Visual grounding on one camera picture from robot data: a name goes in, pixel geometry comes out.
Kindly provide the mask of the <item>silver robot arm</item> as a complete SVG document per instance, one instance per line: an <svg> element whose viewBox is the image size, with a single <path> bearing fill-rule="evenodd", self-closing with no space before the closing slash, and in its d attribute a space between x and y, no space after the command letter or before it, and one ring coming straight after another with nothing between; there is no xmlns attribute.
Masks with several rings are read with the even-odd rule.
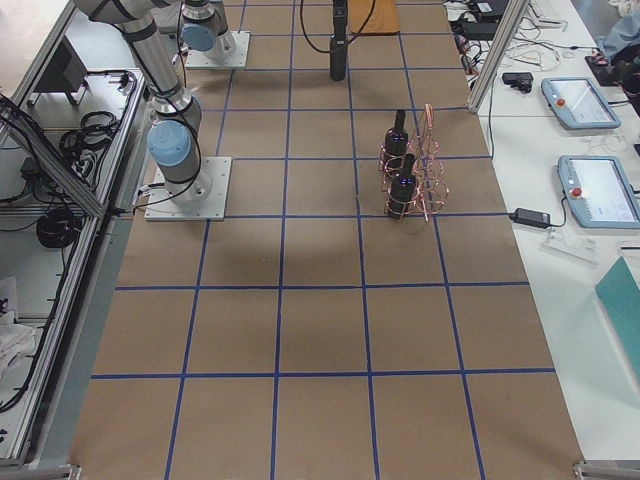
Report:
<svg viewBox="0 0 640 480"><path fill-rule="evenodd" d="M153 96L158 123L147 136L147 148L160 168L169 195L202 199L211 180L202 171L198 145L201 108L180 80L152 15L172 1L77 1L89 20L114 26L127 43Z"/></svg>
<svg viewBox="0 0 640 480"><path fill-rule="evenodd" d="M233 33L229 30L223 1L183 1L180 7L182 27L180 37L190 51L220 63L237 51ZM346 1L332 2L333 35L328 50L321 50L311 42L300 13L301 28L307 43L317 52L346 54L348 51Z"/></svg>

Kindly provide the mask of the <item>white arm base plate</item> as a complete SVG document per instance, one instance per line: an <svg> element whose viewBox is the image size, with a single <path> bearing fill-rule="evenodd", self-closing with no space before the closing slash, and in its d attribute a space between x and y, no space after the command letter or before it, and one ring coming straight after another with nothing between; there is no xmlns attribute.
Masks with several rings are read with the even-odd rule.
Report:
<svg viewBox="0 0 640 480"><path fill-rule="evenodd" d="M145 208L148 221L222 221L225 218L228 187L231 177L231 157L204 157L199 176L186 188L166 184L159 168L154 188Z"/></svg>
<svg viewBox="0 0 640 480"><path fill-rule="evenodd" d="M249 31L227 31L206 52L190 49L186 68L190 70L245 69L248 59Z"/></svg>

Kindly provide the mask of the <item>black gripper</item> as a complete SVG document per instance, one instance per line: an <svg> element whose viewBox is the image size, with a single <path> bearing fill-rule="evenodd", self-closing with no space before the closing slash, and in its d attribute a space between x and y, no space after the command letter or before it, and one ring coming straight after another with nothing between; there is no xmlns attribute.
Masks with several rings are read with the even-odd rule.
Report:
<svg viewBox="0 0 640 480"><path fill-rule="evenodd" d="M347 41L348 1L332 1L333 35L335 42Z"/></svg>

